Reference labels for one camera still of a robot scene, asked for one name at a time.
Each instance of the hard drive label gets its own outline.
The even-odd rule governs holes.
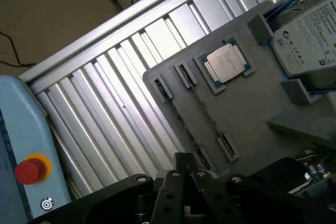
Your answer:
[[[275,32],[272,47],[287,75],[336,66],[336,0],[326,0]]]

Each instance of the light blue control box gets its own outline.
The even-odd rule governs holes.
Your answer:
[[[45,117],[25,83],[12,76],[0,76],[1,223],[24,224],[70,202]],[[29,171],[35,172],[30,158],[46,166],[44,176],[22,184],[20,179],[31,179]]]

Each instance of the floor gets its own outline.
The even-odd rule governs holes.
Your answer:
[[[124,8],[131,5],[119,1]],[[22,63],[41,62],[117,14],[109,0],[0,0],[0,10],[0,31],[12,37]],[[16,64],[3,36],[0,60]],[[0,64],[0,74],[17,76],[26,70]]]

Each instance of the emergency stop button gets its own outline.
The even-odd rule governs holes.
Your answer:
[[[15,170],[16,180],[23,185],[31,185],[45,177],[46,165],[38,158],[29,158],[19,163]]]

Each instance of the gray plastic tray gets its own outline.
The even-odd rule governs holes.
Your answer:
[[[266,121],[282,110],[307,111],[335,116],[326,98],[310,105],[294,105],[280,85],[282,69],[269,46],[258,45],[247,23],[258,13],[273,7],[263,2],[223,27],[148,70],[144,82],[168,119],[186,151],[195,149],[170,106],[164,102],[155,79],[162,78],[171,92],[172,101],[197,143],[203,146],[219,176],[232,173],[249,175],[284,156],[294,156],[307,142],[282,135],[268,128]],[[226,83],[217,94],[200,72],[194,58],[209,54],[234,37],[254,72]],[[229,134],[241,157],[230,162],[217,141],[217,135],[194,93],[186,88],[174,66],[183,62],[197,84],[195,89],[206,104],[221,131]]]

